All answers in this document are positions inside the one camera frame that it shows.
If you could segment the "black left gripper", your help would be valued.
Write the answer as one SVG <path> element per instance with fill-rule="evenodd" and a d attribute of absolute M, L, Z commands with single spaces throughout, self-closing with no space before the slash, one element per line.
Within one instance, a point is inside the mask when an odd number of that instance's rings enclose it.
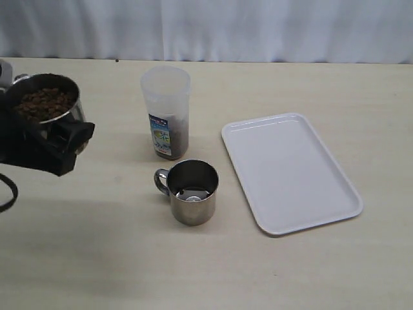
<path fill-rule="evenodd" d="M 1 162 L 62 176 L 74 169 L 79 154 L 62 143 L 42 137 L 35 125 L 11 107 L 5 92 L 1 98 Z"/>

